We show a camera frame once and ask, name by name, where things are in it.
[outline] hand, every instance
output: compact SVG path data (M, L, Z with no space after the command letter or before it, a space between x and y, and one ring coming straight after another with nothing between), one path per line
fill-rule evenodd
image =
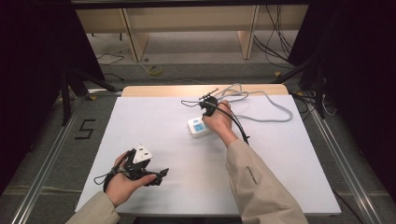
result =
M221 101L218 107L228 114L232 114L231 106L228 101ZM223 112L216 110L211 117L203 116L202 121L212 132L219 136L226 147L230 145L231 142L238 139L232 130L233 121Z
M116 161L115 165L119 163L122 157L127 152L124 152L120 155ZM153 179L155 179L156 175L145 175L138 180L130 180L124 174L118 173L116 174L108 183L106 194L111 202L113 202L115 207L118 207L120 204L125 203L138 188L147 185Z

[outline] metal frame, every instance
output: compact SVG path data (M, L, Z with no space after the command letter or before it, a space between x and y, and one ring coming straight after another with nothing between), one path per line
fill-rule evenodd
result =
M375 207L370 197L368 196L366 190L362 186L361 182L353 172L347 157L344 155L343 150L338 145L337 141L332 135L332 131L327 125L325 119L322 119L319 113L314 109L312 105L309 105L309 110L313 110L312 115L315 123L318 125L327 146L329 147L335 162L337 163L338 169L341 171L346 184L349 187L353 197L356 200L365 220L369 224L381 224L383 223L379 214L375 211Z
M47 181L48 176L50 175L50 171L52 170L53 165L58 158L62 147L64 146L64 141L67 135L70 133L71 127L76 120L76 116L83 105L85 97L78 97L74 103L73 112L71 114L70 120L62 127L54 144L52 145L47 158L45 159L43 165L38 171L37 176L32 184L32 186L27 191L24 196L20 206L18 207L14 218L12 219L12 223L26 223L28 217L30 216L35 202L40 195L40 191L43 188L44 184Z
M213 7L213 6L259 6L301 5L336 2L334 0L35 0L40 7L71 7L74 9L128 8L128 7Z

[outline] wrist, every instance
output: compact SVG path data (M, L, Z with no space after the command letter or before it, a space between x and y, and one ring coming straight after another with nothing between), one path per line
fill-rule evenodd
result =
M118 200L114 195L112 195L111 193L106 193L106 195L108 199L113 203L115 208L117 208L120 205L120 203L118 202Z
M236 134L232 130L220 132L218 133L218 136L226 147L228 147L228 145L230 145L231 142L238 139L238 136L236 136Z

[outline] right hand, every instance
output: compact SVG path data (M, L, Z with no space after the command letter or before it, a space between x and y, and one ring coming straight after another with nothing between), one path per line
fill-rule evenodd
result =
M231 114L231 106L228 101L221 101L218 107L225 112ZM230 131L232 127L231 119L219 110L215 110L215 113L213 113L211 117L203 116L202 121L212 132L217 134L223 133L225 131Z
M228 101L221 101L218 107L228 114L232 114L231 106ZM230 145L231 142L238 139L232 130L233 121L223 112L216 110L211 117L203 116L202 121L212 132L219 136L226 147Z

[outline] left hand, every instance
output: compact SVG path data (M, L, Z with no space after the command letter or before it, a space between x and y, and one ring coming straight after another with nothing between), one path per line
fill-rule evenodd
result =
M124 152L120 155L115 164L119 163L122 157L127 152ZM106 194L111 202L113 202L115 207L118 207L120 204L125 203L131 195L134 193L135 190L138 188L147 185L149 182L154 180L156 175L145 175L138 180L130 180L124 174L118 173L116 174L108 183Z

